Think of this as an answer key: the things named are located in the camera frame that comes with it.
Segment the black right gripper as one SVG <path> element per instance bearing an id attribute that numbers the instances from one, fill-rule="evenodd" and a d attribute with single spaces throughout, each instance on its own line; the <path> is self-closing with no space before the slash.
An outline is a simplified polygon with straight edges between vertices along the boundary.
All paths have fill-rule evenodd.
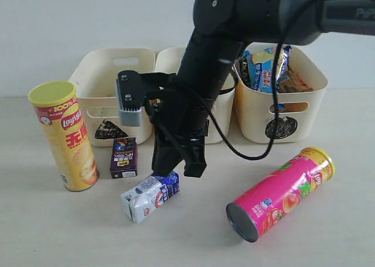
<path id="1" fill-rule="evenodd" d="M 160 101 L 148 107 L 155 127 L 152 170 L 166 177 L 183 159 L 177 148 L 186 147 L 184 176 L 201 178 L 206 169 L 205 142 L 208 116 L 219 96 L 219 78 L 207 73 L 145 73 L 146 95 Z"/>

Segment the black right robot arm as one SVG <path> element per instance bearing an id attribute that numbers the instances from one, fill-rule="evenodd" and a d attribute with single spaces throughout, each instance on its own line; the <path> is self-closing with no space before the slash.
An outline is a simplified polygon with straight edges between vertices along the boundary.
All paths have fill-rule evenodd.
<path id="1" fill-rule="evenodd" d="M 253 42 L 304 46 L 328 32 L 373 35 L 365 12 L 374 0 L 195 0 L 194 30 L 176 74 L 151 73 L 157 84 L 148 108 L 155 127 L 152 171 L 166 176 L 180 162 L 184 174 L 205 168 L 206 126 L 234 61 Z"/>

